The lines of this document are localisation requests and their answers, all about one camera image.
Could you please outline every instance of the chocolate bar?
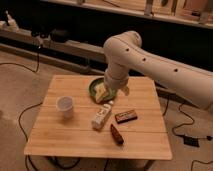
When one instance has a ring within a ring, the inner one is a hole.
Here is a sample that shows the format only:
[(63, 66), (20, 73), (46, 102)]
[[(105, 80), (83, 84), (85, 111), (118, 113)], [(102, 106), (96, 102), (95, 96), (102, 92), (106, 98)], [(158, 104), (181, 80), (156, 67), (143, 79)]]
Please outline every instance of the chocolate bar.
[(118, 124), (131, 121), (137, 118), (138, 116), (135, 110), (126, 111), (115, 115), (115, 120), (117, 121)]
[(118, 145), (122, 145), (124, 143), (123, 137), (118, 132), (118, 130), (114, 127), (113, 124), (111, 124), (110, 130), (111, 130), (112, 136), (113, 136), (114, 140), (116, 141), (116, 143)]

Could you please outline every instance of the cable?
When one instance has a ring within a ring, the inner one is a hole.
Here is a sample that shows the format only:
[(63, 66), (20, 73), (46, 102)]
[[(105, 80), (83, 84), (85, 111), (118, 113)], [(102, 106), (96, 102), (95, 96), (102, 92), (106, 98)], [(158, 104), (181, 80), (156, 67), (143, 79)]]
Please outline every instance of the cable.
[(38, 69), (39, 69), (39, 63), (40, 63), (40, 56), (39, 56), (39, 52), (37, 53), (37, 65), (36, 65), (36, 69), (33, 70), (31, 68), (28, 68), (22, 64), (17, 64), (17, 63), (13, 63), (13, 62), (4, 62), (4, 63), (0, 63), (0, 65), (16, 65), (16, 66), (19, 66), (19, 67), (22, 67), (22, 68), (25, 68), (33, 73), (37, 73), (38, 72)]
[(30, 109), (32, 109), (32, 108), (34, 108), (34, 107), (37, 107), (37, 106), (40, 106), (42, 103), (43, 103), (43, 102), (40, 102), (40, 103), (38, 103), (38, 104), (36, 104), (36, 105), (32, 105), (32, 106), (30, 106), (30, 107), (27, 107), (26, 109), (24, 109), (24, 110), (21, 112), (21, 114), (20, 114), (19, 117), (18, 117), (18, 124), (19, 124), (19, 127), (20, 127), (22, 133), (24, 134), (25, 141), (28, 140), (28, 137), (27, 137), (27, 133), (25, 132), (24, 128), (23, 128), (22, 125), (21, 125), (21, 117), (23, 116), (23, 114), (24, 114), (27, 110), (30, 110)]
[(166, 115), (166, 112), (167, 112), (168, 107), (169, 107), (170, 97), (171, 97), (172, 95), (174, 95), (174, 93), (169, 93), (169, 94), (167, 95), (166, 107), (165, 107), (165, 110), (164, 110), (164, 112), (163, 112), (163, 116)]
[(54, 166), (58, 167), (59, 169), (63, 170), (69, 170), (77, 166), (77, 164), (80, 162), (81, 158), (77, 158), (76, 162), (73, 163), (71, 166), (62, 166), (59, 162), (59, 159), (57, 157), (46, 157), (46, 159)]
[(213, 163), (213, 161), (203, 162), (203, 161), (199, 161), (199, 160), (193, 160), (192, 163), (191, 163), (191, 171), (193, 171), (193, 167), (194, 167), (195, 162), (201, 163), (201, 164), (212, 164)]
[(25, 162), (25, 167), (26, 167), (27, 171), (30, 171), (28, 164), (27, 164), (27, 156), (25, 156), (24, 162)]
[[(23, 128), (22, 125), (21, 125), (21, 117), (23, 116), (23, 114), (24, 114), (27, 110), (30, 110), (30, 109), (32, 109), (32, 108), (34, 108), (34, 107), (37, 107), (37, 106), (41, 105), (41, 104), (42, 104), (42, 102), (41, 102), (41, 103), (38, 103), (38, 104), (36, 104), (36, 105), (32, 105), (32, 106), (30, 106), (30, 107), (27, 107), (26, 109), (24, 109), (24, 110), (21, 112), (21, 114), (20, 114), (19, 117), (18, 117), (18, 124), (19, 124), (19, 127), (20, 127), (22, 133), (24, 134), (24, 137), (25, 137), (25, 141), (26, 141), (26, 142), (27, 142), (27, 140), (28, 140), (28, 137), (27, 137), (27, 133), (25, 132), (24, 128)], [(30, 169), (29, 169), (29, 167), (28, 167), (28, 164), (27, 164), (27, 160), (29, 160), (29, 162), (30, 162), (31, 166), (33, 167), (33, 169), (34, 169), (35, 171), (38, 171), (37, 167), (35, 166), (35, 164), (33, 163), (32, 159), (31, 159), (31, 157), (30, 157), (30, 156), (25, 156), (25, 167), (26, 167), (27, 171), (30, 171)]]
[(189, 123), (182, 123), (182, 124), (177, 125), (177, 126), (175, 126), (175, 127), (172, 128), (172, 133), (173, 133), (175, 136), (177, 136), (177, 137), (183, 137), (183, 136), (184, 136), (183, 134), (177, 134), (177, 133), (175, 132), (175, 130), (176, 130), (177, 128), (180, 128), (180, 127), (185, 126), (185, 125), (193, 125), (193, 124), (195, 123), (194, 118), (192, 118), (189, 114), (187, 114), (187, 113), (185, 113), (184, 111), (181, 110), (181, 107), (182, 107), (185, 103), (186, 103), (186, 100), (185, 100), (182, 104), (180, 104), (180, 106), (178, 107), (178, 110), (179, 110), (182, 114), (184, 114), (185, 116), (187, 116), (188, 118), (190, 118), (190, 119), (191, 119), (191, 122), (189, 122)]
[(109, 2), (109, 1), (107, 1), (107, 0), (102, 0), (102, 1), (103, 1), (103, 2), (106, 2), (106, 3), (110, 4), (110, 5), (113, 5), (113, 6), (115, 6), (115, 7), (121, 8), (121, 6), (119, 6), (119, 5), (117, 5), (117, 4), (113, 3), (113, 2)]
[(106, 163), (105, 163), (105, 165), (104, 165), (104, 171), (107, 170), (108, 163), (109, 163), (109, 159), (106, 160)]

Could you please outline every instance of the wall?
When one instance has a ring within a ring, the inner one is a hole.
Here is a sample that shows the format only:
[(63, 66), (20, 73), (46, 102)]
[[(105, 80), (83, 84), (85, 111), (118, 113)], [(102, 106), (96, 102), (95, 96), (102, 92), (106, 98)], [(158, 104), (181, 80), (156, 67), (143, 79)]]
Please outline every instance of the wall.
[(70, 31), (70, 39), (102, 46), (111, 35), (135, 30), (142, 47), (152, 53), (213, 71), (213, 30), (147, 20), (38, 0), (1, 0), (0, 17), (8, 9), (21, 28), (49, 33)]

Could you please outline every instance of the floor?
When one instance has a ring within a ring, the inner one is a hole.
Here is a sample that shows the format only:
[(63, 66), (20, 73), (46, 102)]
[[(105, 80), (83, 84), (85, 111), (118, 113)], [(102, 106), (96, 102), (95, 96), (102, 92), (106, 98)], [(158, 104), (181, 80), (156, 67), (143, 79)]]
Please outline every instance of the floor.
[[(36, 62), (0, 51), (0, 63), (16, 62), (28, 67), (35, 68)], [(24, 171), (23, 149), (25, 146), (24, 136), (18, 126), (18, 116), (23, 109), (42, 101), (50, 80), (54, 74), (77, 74), (54, 66), (40, 64), (38, 74), (26, 69), (12, 66), (0, 66), (0, 171)], [(164, 111), (166, 99), (159, 97)], [(191, 147), (183, 144), (183, 140), (175, 137), (172, 127), (190, 121), (178, 111), (180, 104), (170, 101), (165, 123), (171, 143), (173, 159), (171, 161), (156, 161), (149, 171), (190, 171), (192, 160), (208, 162), (213, 160), (213, 141), (201, 140), (200, 147)], [(213, 136), (213, 116), (202, 110), (184, 105), (182, 108), (195, 119), (192, 126), (184, 126), (177, 130), (193, 137)], [(26, 112), (22, 118), (23, 127), (29, 134), (39, 107)], [(40, 171), (60, 170), (53, 167), (46, 159), (40, 156), (32, 157), (35, 165)], [(63, 164), (75, 162), (73, 158), (62, 158)], [(83, 158), (73, 168), (74, 171), (101, 171), (104, 170), (105, 159)], [(108, 171), (141, 171), (145, 161), (143, 160), (109, 160)], [(196, 163), (194, 171), (212, 171), (212, 165)]]

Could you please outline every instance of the wooden table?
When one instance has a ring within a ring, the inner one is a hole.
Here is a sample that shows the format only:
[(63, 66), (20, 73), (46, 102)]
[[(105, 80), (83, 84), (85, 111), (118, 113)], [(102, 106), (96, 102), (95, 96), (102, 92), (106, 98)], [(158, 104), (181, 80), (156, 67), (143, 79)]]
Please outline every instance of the wooden table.
[[(88, 93), (95, 76), (55, 75), (37, 116), (25, 155), (170, 160), (171, 148), (155, 85), (147, 77), (130, 77), (130, 94), (119, 91), (112, 114), (101, 132), (91, 119), (100, 109)], [(74, 116), (64, 119), (55, 108), (60, 96), (72, 96)], [(118, 125), (114, 114), (135, 109), (138, 119)], [(113, 123), (124, 138), (117, 146), (110, 133)]]

